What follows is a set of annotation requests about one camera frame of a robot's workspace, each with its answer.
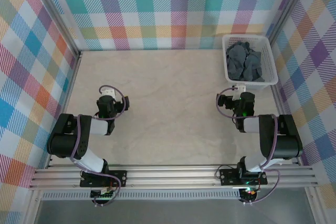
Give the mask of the grey t-shirt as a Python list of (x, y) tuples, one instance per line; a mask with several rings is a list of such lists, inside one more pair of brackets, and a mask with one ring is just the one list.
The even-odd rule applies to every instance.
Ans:
[(234, 81), (264, 82), (261, 52), (250, 48), (248, 42), (238, 41), (226, 50), (228, 77)]

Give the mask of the white plastic mesh basket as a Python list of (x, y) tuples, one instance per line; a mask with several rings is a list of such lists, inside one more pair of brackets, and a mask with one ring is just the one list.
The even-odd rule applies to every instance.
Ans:
[[(233, 80), (228, 76), (226, 50), (239, 41), (248, 42), (251, 49), (261, 52), (261, 77), (264, 79), (264, 82), (238, 81)], [(225, 78), (230, 86), (245, 85), (247, 90), (262, 90), (268, 86), (273, 86), (278, 83), (278, 75), (271, 46), (268, 38), (265, 36), (255, 34), (227, 34), (222, 37), (222, 48)]]

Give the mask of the aluminium table side rail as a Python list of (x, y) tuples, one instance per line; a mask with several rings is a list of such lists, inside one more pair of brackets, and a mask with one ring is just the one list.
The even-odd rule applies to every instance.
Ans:
[(281, 99), (280, 92), (276, 85), (271, 86), (271, 91), (274, 97), (275, 105), (279, 114), (286, 114), (284, 103)]

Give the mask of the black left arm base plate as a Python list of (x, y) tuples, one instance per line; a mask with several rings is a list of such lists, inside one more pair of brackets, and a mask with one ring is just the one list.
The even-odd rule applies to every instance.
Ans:
[[(127, 171), (126, 170), (110, 170), (107, 172), (111, 176), (119, 179), (121, 187), (126, 186)], [(95, 175), (82, 171), (80, 173), (80, 187), (118, 187), (119, 183), (115, 178), (110, 176)]]

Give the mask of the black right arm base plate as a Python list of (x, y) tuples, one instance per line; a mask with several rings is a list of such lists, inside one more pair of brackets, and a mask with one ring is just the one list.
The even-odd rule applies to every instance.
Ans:
[(228, 185), (267, 185), (268, 180), (265, 172), (239, 172), (236, 169), (220, 169), (220, 183), (222, 186)]

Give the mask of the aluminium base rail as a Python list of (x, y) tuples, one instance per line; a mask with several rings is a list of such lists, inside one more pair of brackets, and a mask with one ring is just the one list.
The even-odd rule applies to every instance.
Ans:
[[(110, 170), (126, 170), (127, 189), (208, 189), (220, 188), (217, 165), (111, 165)], [(266, 173), (267, 184), (261, 188), (316, 187), (318, 180), (310, 166), (274, 165)], [(31, 190), (79, 189), (80, 170), (73, 165), (51, 165), (38, 169), (30, 183)]]

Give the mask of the aluminium corner post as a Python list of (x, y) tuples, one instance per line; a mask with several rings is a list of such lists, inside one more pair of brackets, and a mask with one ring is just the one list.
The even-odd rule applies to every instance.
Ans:
[(298, 0), (275, 0), (270, 21), (264, 32), (271, 45), (275, 43), (297, 2)]
[(70, 48), (70, 51), (74, 54), (74, 56), (78, 59), (80, 57), (81, 51), (78, 49), (75, 41), (73, 40), (68, 28), (66, 27), (65, 23), (63, 22), (61, 15), (54, 3), (53, 0), (42, 0), (43, 4), (45, 5), (46, 10), (51, 16), (51, 19), (55, 22), (56, 27), (59, 29), (60, 33), (62, 34), (65, 42)]

